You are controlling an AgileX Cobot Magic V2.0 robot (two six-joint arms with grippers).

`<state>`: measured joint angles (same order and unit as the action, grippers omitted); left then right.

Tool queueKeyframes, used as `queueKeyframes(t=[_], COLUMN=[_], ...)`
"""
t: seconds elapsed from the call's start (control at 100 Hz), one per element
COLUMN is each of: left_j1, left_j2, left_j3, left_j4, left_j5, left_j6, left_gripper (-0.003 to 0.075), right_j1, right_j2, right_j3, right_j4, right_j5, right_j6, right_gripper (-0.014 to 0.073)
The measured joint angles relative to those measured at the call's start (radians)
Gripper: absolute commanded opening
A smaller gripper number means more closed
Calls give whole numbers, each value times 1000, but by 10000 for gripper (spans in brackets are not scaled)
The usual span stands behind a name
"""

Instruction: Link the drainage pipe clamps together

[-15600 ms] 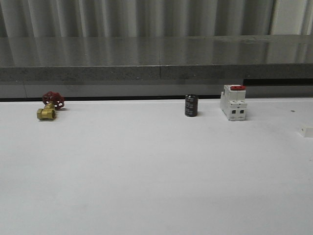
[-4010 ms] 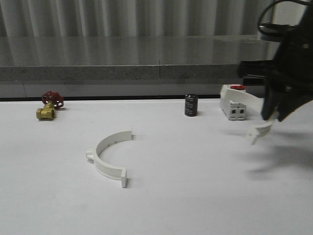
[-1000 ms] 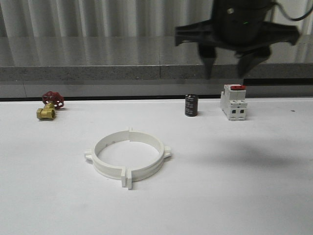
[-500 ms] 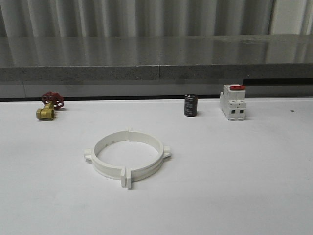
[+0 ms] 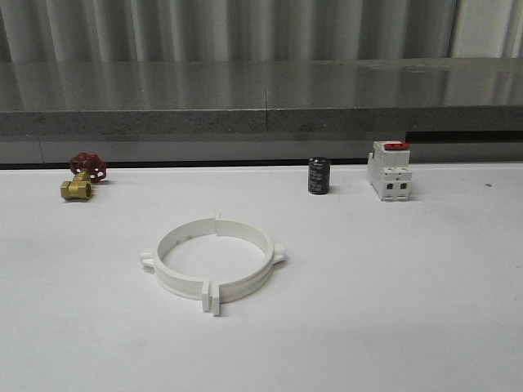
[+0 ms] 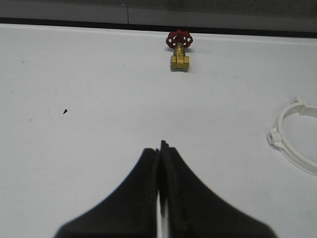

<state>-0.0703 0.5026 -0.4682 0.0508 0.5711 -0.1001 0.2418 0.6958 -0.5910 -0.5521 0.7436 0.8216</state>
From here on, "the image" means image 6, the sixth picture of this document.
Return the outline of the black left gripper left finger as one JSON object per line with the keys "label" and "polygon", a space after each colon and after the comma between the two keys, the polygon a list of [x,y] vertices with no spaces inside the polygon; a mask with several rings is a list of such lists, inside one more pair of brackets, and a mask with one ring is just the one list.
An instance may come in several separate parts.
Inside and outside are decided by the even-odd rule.
{"label": "black left gripper left finger", "polygon": [[144,149],[120,186],[96,207],[63,225],[57,238],[157,237],[159,151]]}

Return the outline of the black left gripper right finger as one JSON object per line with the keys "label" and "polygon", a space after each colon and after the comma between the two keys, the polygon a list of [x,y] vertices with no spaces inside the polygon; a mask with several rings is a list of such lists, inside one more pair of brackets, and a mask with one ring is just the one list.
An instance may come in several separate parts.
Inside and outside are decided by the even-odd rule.
{"label": "black left gripper right finger", "polygon": [[161,206],[170,238],[274,238],[266,224],[212,192],[174,147],[161,142]]}

